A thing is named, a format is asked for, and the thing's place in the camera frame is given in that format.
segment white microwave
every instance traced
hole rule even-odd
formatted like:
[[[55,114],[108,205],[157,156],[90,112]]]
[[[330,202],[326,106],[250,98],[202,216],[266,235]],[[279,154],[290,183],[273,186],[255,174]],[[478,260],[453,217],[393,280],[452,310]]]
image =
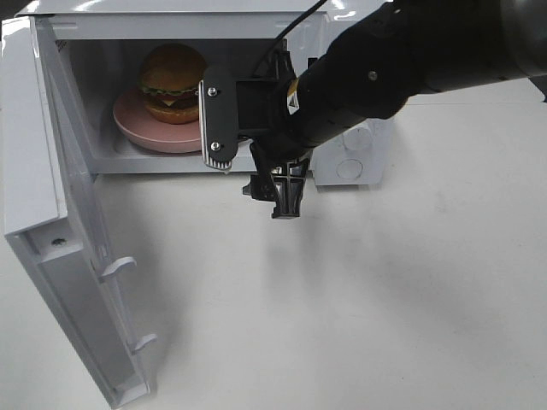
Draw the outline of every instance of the white microwave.
[[[297,74],[380,0],[331,1],[287,38]],[[205,173],[201,155],[160,154],[130,143],[112,115],[144,56],[189,44],[234,75],[310,6],[307,0],[34,0],[3,23],[5,236],[111,407],[150,392],[138,337],[116,277],[94,191],[104,173]],[[391,121],[371,120],[315,151],[317,185],[381,180]],[[355,171],[347,161],[361,164]],[[241,149],[234,172],[254,163]]]

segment cheese slice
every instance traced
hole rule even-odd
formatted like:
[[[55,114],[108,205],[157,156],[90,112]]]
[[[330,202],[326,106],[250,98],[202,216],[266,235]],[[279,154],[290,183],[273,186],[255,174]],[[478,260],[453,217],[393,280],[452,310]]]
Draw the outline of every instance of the cheese slice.
[[[173,104],[177,102],[177,100],[162,100],[168,107],[171,107]]]

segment screw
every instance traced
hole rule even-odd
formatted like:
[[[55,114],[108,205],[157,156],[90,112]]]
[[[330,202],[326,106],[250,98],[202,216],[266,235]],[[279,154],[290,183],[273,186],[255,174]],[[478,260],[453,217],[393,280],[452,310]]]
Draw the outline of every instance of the screw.
[[[62,238],[62,237],[59,237],[59,238],[54,239],[53,241],[51,241],[51,245],[55,246],[56,248],[59,248],[59,247],[64,246],[66,244],[67,244],[67,240]]]

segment burger patty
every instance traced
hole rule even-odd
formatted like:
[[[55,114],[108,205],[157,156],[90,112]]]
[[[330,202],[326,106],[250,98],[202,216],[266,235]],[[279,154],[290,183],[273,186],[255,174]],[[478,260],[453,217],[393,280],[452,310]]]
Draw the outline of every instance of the burger patty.
[[[180,100],[175,101],[170,106],[167,105],[166,103],[164,103],[158,97],[153,97],[153,96],[150,96],[150,95],[146,95],[145,98],[148,100],[149,103],[151,103],[153,105],[156,105],[156,106],[159,106],[159,107],[162,107],[162,108],[186,109],[186,108],[191,108],[191,107],[195,107],[195,106],[198,105],[198,98],[197,97],[180,99]]]

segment hamburger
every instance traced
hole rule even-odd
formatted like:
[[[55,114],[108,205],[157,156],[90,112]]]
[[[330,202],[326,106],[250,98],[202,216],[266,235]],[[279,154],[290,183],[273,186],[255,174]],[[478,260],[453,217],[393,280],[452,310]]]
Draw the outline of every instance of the hamburger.
[[[186,45],[164,44],[154,49],[138,76],[147,111],[169,124],[198,120],[197,87],[206,67],[203,57]]]

